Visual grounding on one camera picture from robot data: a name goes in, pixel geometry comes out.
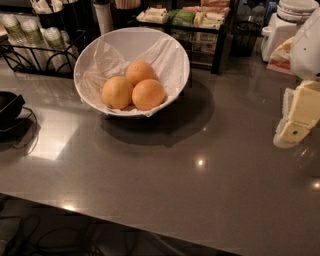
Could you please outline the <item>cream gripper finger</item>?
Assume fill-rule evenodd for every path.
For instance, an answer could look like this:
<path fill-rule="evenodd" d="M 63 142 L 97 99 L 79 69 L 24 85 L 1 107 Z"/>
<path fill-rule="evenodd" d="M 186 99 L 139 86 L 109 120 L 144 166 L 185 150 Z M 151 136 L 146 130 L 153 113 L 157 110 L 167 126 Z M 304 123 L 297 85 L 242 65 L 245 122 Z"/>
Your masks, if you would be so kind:
<path fill-rule="evenodd" d="M 283 95 L 282 119 L 273 144 L 279 148 L 298 145 L 320 120 L 320 82 L 303 80 L 296 89 Z"/>

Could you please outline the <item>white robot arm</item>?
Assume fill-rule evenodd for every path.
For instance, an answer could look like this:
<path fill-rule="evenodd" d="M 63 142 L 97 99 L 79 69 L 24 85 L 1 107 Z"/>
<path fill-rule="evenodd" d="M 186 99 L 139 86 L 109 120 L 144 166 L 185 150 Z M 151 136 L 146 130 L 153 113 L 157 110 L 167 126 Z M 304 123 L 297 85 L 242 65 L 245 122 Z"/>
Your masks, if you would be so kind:
<path fill-rule="evenodd" d="M 293 37 L 290 69 L 302 82 L 283 95 L 282 119 L 273 138 L 279 148 L 298 145 L 320 120 L 320 8 Z"/>

